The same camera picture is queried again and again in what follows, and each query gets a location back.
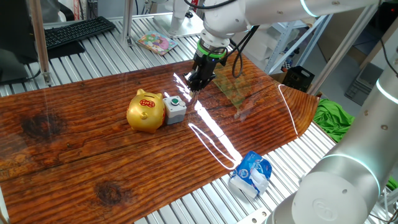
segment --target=picture book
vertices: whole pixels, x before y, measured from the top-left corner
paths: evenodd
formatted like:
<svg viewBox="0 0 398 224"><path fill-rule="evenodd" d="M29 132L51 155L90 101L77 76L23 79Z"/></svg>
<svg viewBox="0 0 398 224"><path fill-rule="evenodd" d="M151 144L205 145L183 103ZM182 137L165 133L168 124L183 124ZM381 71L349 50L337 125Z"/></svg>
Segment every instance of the picture book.
<svg viewBox="0 0 398 224"><path fill-rule="evenodd" d="M165 55L177 46L176 41L156 31L148 32L137 43L159 55Z"/></svg>

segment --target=wooden tabletop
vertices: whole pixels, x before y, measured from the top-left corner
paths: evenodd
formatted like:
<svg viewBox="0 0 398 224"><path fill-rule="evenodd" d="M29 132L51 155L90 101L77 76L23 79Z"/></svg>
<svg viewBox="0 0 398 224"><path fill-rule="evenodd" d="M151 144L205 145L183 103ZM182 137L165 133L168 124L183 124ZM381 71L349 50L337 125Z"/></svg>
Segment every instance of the wooden tabletop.
<svg viewBox="0 0 398 224"><path fill-rule="evenodd" d="M303 134L318 98L279 86L246 57L235 79L233 58L197 100L182 81L192 61L0 98L11 222L132 223L227 174L247 152ZM133 131L126 109L139 88L181 97L184 121Z"/></svg>

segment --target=green button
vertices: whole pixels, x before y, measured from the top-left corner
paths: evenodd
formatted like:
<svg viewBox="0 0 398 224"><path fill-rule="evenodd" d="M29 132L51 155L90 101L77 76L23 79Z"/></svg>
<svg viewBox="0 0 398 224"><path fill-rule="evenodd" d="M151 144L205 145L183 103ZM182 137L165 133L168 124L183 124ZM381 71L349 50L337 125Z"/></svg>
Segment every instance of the green button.
<svg viewBox="0 0 398 224"><path fill-rule="evenodd" d="M178 105L178 99L172 99L172 105L177 106Z"/></svg>

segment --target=black monitor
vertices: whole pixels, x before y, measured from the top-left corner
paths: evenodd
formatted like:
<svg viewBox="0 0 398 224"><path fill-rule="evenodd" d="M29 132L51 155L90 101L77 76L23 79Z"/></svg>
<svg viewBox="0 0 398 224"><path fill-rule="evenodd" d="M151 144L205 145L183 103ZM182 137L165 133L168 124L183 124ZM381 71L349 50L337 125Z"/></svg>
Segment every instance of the black monitor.
<svg viewBox="0 0 398 224"><path fill-rule="evenodd" d="M21 61L37 60L26 0L0 0L0 84L28 77Z"/></svg>

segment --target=black keyboard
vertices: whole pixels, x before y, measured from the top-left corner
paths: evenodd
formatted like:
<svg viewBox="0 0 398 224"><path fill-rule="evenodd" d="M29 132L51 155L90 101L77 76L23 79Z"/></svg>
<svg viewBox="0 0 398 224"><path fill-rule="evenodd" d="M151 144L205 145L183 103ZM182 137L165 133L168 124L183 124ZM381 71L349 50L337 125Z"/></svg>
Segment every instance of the black keyboard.
<svg viewBox="0 0 398 224"><path fill-rule="evenodd" d="M95 19L77 22L69 26L44 30L47 49L52 49L75 40L85 39L107 30L115 25L102 16Z"/></svg>

